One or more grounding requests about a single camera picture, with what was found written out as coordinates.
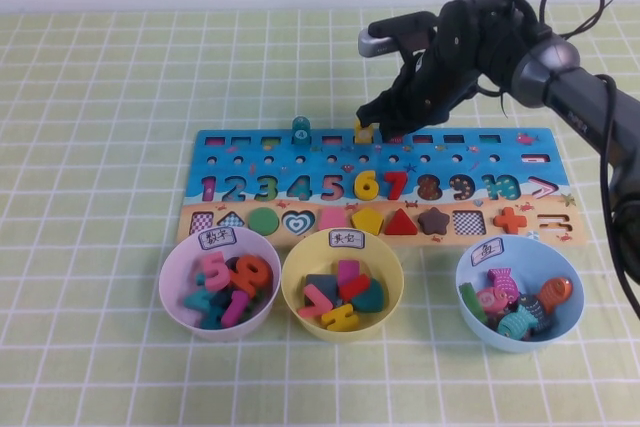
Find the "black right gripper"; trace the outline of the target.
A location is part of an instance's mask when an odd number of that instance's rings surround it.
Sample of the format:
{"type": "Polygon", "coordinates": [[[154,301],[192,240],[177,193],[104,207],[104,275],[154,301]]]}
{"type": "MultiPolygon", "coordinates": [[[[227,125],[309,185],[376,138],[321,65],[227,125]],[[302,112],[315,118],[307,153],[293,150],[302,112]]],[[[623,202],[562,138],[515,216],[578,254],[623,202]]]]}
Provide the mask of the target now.
{"type": "Polygon", "coordinates": [[[450,1],[438,14],[427,14],[425,28],[428,47],[357,110],[361,126],[377,123],[383,136],[404,136],[442,124],[477,93],[481,75],[508,92],[531,46],[531,19],[509,0],[450,1]]]}

